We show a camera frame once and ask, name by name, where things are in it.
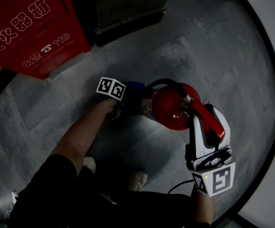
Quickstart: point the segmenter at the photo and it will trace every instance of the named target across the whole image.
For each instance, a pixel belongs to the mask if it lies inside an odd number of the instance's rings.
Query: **hand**
[[[107,113],[110,113],[113,110],[113,107],[117,105],[117,100],[114,98],[108,98],[106,100],[103,100],[99,104],[102,104],[107,110]]]

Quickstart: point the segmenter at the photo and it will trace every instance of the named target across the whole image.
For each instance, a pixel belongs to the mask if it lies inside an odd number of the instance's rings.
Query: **foot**
[[[142,190],[143,186],[147,181],[148,175],[142,171],[135,172],[128,179],[128,189],[127,191],[139,192]]]
[[[93,157],[91,156],[86,156],[84,158],[84,162],[82,164],[84,167],[87,167],[89,170],[91,170],[91,172],[93,172],[93,174],[95,174],[96,171],[96,163],[95,160],[93,159]]]

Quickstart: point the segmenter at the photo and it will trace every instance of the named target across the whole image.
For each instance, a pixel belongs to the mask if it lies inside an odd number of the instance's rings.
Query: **fire extinguisher cabinet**
[[[70,0],[0,0],[0,67],[45,79],[89,50]]]

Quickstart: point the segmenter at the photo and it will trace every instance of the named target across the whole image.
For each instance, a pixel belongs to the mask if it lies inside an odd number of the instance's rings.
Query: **fire extinguisher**
[[[167,85],[159,90],[153,88]],[[171,79],[159,79],[144,89],[141,99],[142,114],[172,130],[189,128],[190,118],[197,114],[205,133],[213,131],[222,140],[225,131],[220,122],[201,103],[196,90],[190,85],[177,83]]]

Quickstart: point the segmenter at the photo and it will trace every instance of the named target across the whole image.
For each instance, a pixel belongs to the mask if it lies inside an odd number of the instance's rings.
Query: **fire extinguisher label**
[[[152,99],[142,99],[141,101],[142,114],[151,120],[155,120],[152,113]]]

